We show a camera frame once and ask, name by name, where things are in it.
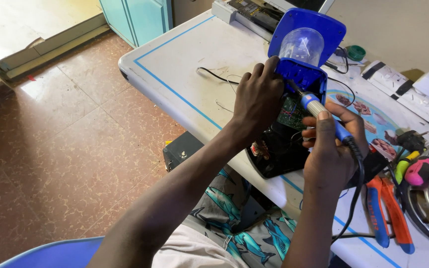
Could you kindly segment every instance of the printed food picture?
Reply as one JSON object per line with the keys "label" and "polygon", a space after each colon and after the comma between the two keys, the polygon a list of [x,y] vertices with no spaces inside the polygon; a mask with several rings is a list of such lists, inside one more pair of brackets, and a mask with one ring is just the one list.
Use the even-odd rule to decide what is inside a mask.
{"label": "printed food picture", "polygon": [[[352,95],[338,90],[327,90],[325,102],[334,102],[347,106],[352,102]],[[396,130],[399,129],[388,116],[369,102],[356,97],[355,101],[347,107],[357,113],[364,120],[365,136],[370,145],[377,149],[390,161],[396,157],[399,151],[396,138]]]}

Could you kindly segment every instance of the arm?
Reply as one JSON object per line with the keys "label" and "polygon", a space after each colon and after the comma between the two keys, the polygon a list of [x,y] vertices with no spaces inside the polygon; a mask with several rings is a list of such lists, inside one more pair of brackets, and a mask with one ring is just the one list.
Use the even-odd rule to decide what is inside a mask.
{"label": "arm", "polygon": [[[325,107],[346,123],[346,129],[352,133],[365,157],[368,143],[363,119],[333,103],[327,103]],[[284,268],[328,266],[338,197],[356,169],[349,149],[336,140],[334,119],[330,113],[320,113],[318,120],[306,117],[303,123],[316,127],[302,132],[304,137],[315,137],[315,140],[303,143],[303,146],[314,149],[304,167],[304,201],[291,245],[282,264]]]}
{"label": "arm", "polygon": [[279,58],[257,64],[237,88],[230,122],[203,148],[167,174],[110,229],[87,267],[151,267],[155,253],[193,209],[213,178],[267,129],[280,109]]}

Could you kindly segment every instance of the shark print shorts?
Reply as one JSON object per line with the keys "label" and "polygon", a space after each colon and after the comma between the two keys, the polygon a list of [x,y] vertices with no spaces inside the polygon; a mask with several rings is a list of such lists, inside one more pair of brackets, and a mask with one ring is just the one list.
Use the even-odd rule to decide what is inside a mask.
{"label": "shark print shorts", "polygon": [[278,268],[289,249],[296,221],[278,209],[266,212],[245,230],[238,230],[250,184],[225,166],[182,223],[204,234],[250,268]]}

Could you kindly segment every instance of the blue lid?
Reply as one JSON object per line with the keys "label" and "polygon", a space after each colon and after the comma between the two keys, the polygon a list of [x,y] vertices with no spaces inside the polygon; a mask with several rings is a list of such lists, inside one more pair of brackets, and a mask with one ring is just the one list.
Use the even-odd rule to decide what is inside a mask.
{"label": "blue lid", "polygon": [[292,8],[289,9],[274,31],[267,56],[278,56],[284,37],[298,28],[312,28],[324,38],[324,50],[320,54],[319,64],[322,66],[335,52],[342,42],[347,28],[340,21],[315,11]]}

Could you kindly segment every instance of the person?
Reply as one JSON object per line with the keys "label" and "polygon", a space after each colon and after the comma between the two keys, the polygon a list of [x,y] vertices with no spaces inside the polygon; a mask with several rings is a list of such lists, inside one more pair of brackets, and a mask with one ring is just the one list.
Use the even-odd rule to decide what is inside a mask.
{"label": "person", "polygon": [[315,128],[302,132],[311,138],[303,146],[313,150],[305,163],[298,221],[277,210],[236,230],[248,186],[226,164],[277,118],[284,89],[274,73],[278,62],[271,57],[242,76],[229,123],[134,201],[88,268],[328,266],[337,200],[356,169],[349,149],[335,138],[333,114],[364,157],[368,152],[363,120],[340,105],[327,103],[330,113],[303,119]]}

